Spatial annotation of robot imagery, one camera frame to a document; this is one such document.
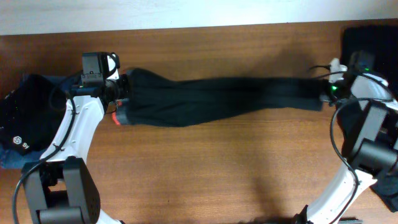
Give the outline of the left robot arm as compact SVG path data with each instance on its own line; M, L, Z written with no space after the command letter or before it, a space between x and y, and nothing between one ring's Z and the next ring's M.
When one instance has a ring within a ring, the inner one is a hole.
M98 189L86 166L90 145L108 105L129 91L119 75L114 52L82 55L80 80L66 92L65 114L47 150L22 169L12 198L17 223L17 196L24 189L33 223L119 223L101 208Z

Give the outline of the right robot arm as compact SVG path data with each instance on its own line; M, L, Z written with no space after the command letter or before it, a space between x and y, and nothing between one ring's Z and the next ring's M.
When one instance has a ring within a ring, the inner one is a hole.
M345 108L356 105L361 114L342 147L337 147L330 133L342 165L321 196L295 214L292 223L340 223L361 193L397 173L397 100L388 81L373 70L374 61L374 55L363 50L354 52L348 65L337 58L331 61L326 101L337 109L330 131Z

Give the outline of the black leggings red grey waistband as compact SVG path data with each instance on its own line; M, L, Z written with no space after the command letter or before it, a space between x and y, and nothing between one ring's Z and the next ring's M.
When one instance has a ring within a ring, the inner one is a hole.
M328 81L311 78L223 77L174 81L135 68L125 99L112 113L117 125L182 128L263 109L320 111Z

